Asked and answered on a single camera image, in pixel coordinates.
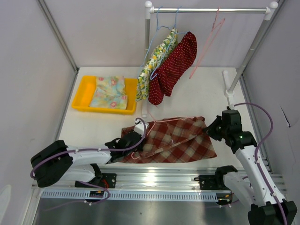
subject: yellow floral cloth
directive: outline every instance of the yellow floral cloth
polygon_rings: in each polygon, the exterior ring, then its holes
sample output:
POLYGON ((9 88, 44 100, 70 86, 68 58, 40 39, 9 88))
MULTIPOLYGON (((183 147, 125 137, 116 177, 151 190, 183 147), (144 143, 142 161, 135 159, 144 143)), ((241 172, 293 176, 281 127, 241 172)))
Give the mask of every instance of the yellow floral cloth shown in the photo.
POLYGON ((178 35, 175 33, 177 33, 177 30, 172 29, 166 39, 163 40, 163 42, 153 50, 149 61, 141 71, 136 87, 136 102, 142 99, 147 99, 149 95, 149 82, 151 73, 157 65, 161 64, 166 58, 168 58, 169 54, 178 44, 178 35))
POLYGON ((126 109, 127 101, 123 76, 96 77, 96 90, 90 107, 126 109))

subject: folded floral cloth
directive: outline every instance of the folded floral cloth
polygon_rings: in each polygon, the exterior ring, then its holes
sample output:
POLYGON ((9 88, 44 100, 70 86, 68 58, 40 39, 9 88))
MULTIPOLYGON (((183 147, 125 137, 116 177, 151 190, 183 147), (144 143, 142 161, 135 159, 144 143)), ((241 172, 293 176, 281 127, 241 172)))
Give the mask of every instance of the folded floral cloth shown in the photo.
POLYGON ((145 67, 138 77, 135 97, 136 102, 142 99, 147 99, 149 95, 150 74, 155 69, 155 67, 163 62, 176 47, 178 43, 178 35, 175 34, 176 32, 177 30, 172 29, 166 39, 163 40, 163 42, 153 50, 149 61, 146 63, 145 67))
MULTIPOLYGON (((147 132, 153 124, 154 122, 149 123, 147 132)), ((146 137, 143 152, 136 152, 133 157, 128 155, 122 158, 121 162, 188 163, 205 158, 214 158, 217 155, 210 138, 203 132, 205 127, 204 117, 156 123, 146 137)), ((132 129, 134 127, 123 128, 122 136, 132 129)))
POLYGON ((196 55, 196 37, 193 33, 188 32, 161 67, 154 72, 156 76, 150 81, 150 103, 158 105, 162 103, 164 95, 171 96, 175 84, 192 66, 196 55))
POLYGON ((96 77, 96 89, 90 107, 126 109, 127 101, 123 76, 96 77))

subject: yellow plastic bin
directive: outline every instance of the yellow plastic bin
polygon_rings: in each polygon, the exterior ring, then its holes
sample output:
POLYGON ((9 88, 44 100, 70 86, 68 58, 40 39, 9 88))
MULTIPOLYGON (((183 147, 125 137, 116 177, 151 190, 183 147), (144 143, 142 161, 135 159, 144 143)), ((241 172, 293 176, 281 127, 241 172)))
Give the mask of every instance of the yellow plastic bin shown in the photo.
POLYGON ((96 77, 95 76, 84 76, 82 77, 75 98, 72 103, 72 107, 79 111, 85 112, 97 112, 97 113, 115 113, 124 115, 133 115, 136 109, 136 78, 125 78, 125 92, 128 96, 128 102, 126 109, 108 109, 90 107, 95 89, 96 89, 96 77))

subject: red polka dot cloth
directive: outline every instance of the red polka dot cloth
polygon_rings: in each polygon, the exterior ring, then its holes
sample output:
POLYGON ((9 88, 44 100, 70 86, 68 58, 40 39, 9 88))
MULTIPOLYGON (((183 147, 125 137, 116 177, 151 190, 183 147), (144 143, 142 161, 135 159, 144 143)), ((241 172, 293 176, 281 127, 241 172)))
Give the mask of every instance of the red polka dot cloth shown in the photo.
POLYGON ((183 75, 192 66, 197 55, 197 40, 193 33, 188 32, 177 45, 169 57, 163 62, 153 75, 157 76, 150 81, 149 102, 159 105, 164 95, 171 96, 172 90, 183 75))
MULTIPOLYGON (((149 122, 147 132, 154 125, 149 122)), ((188 163, 205 158, 214 158, 216 153, 210 137, 203 132, 204 117, 186 118, 164 123, 156 123, 147 135, 143 151, 124 158, 122 163, 188 163)), ((133 127, 122 128, 122 137, 133 127)))

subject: white enclosure wall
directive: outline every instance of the white enclosure wall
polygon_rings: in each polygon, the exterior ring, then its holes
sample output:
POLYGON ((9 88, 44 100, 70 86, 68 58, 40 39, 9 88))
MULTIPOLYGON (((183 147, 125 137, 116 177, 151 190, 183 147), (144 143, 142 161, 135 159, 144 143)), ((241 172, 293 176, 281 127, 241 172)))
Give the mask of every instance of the white enclosure wall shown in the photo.
MULTIPOLYGON (((270 112, 274 130, 266 142, 275 173, 285 180, 289 200, 300 207, 300 1, 287 0, 282 11, 248 66, 245 80, 251 99, 270 112), (285 116, 290 123, 288 127, 285 116)), ((256 112, 262 134, 270 123, 256 112)))
MULTIPOLYGON (((270 0, 153 0, 158 8, 255 8, 270 0)), ((46 0, 79 67, 139 66, 143 62, 145 0, 46 0)), ((175 14, 159 14, 160 25, 172 26, 175 14)), ((197 37, 198 55, 211 30, 214 14, 178 14, 178 30, 197 37)), ((239 67, 263 20, 263 15, 221 14, 225 18, 214 44, 202 61, 205 67, 239 67)), ((156 29, 151 16, 150 38, 156 29)), ((151 49, 168 30, 162 28, 151 49)))
POLYGON ((2 221, 22 218, 30 159, 53 142, 75 76, 34 0, 0 2, 0 189, 12 186, 2 221))

